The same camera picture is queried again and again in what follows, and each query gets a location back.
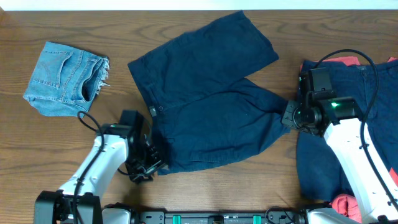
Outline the navy blue shorts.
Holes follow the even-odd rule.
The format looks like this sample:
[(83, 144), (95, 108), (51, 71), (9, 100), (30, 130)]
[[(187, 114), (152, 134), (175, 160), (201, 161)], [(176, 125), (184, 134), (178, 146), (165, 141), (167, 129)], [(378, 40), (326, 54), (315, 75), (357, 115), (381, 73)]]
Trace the navy blue shorts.
[(288, 129), (287, 101), (248, 76), (278, 59), (243, 12), (186, 32), (128, 64), (151, 113), (167, 175), (256, 156)]

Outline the light blue denim shorts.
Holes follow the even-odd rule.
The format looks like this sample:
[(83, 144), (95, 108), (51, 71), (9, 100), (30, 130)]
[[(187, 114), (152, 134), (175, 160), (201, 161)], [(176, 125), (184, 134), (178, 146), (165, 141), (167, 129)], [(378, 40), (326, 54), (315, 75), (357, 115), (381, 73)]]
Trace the light blue denim shorts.
[(109, 59), (46, 42), (23, 98), (44, 116), (87, 112), (109, 78)]

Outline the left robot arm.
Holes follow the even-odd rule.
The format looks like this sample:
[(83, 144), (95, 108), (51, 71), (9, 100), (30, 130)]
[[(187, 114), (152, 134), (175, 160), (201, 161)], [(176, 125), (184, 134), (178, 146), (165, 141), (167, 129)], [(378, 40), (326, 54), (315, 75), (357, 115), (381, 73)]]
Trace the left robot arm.
[(124, 110), (116, 124), (96, 124), (90, 153), (78, 170), (56, 191), (42, 191), (34, 204), (34, 223), (140, 223), (140, 215), (123, 203), (101, 206), (113, 176), (121, 172), (131, 182), (152, 181), (166, 165), (164, 153), (152, 142), (148, 120), (136, 110)]

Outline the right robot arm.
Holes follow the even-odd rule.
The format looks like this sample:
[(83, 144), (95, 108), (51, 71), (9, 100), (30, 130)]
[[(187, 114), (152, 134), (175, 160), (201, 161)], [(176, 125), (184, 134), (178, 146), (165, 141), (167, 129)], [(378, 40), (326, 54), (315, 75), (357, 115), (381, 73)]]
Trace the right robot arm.
[(343, 168), (363, 223), (397, 223), (397, 186), (357, 102), (337, 97), (326, 68), (302, 72), (299, 90), (301, 99), (288, 102), (282, 124), (325, 140)]

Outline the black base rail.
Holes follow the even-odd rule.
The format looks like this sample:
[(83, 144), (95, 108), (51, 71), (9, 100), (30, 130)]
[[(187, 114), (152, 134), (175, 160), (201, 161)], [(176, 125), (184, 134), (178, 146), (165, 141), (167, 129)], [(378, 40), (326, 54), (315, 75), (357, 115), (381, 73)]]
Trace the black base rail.
[(123, 224), (306, 224), (304, 213), (272, 207), (265, 212), (137, 212), (117, 203), (102, 211), (104, 223)]

